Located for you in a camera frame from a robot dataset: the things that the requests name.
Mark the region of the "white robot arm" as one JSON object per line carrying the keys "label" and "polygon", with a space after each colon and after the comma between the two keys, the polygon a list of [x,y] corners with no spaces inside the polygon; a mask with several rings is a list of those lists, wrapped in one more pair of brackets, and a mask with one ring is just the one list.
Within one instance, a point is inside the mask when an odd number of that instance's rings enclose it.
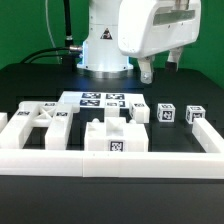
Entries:
{"label": "white robot arm", "polygon": [[201,0],[90,0],[89,34],[78,69],[95,78],[121,78],[140,67],[140,80],[153,81],[154,57],[167,52],[175,72],[183,48],[199,35]]}

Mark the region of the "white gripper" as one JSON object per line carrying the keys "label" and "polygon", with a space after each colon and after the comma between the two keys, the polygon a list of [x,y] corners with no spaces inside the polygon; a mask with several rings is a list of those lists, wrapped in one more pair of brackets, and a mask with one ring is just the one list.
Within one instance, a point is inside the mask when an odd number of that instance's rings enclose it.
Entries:
{"label": "white gripper", "polygon": [[182,46],[197,40],[201,0],[122,0],[118,19],[118,47],[138,60],[142,83],[153,81],[152,55],[169,51],[165,68],[176,72]]}

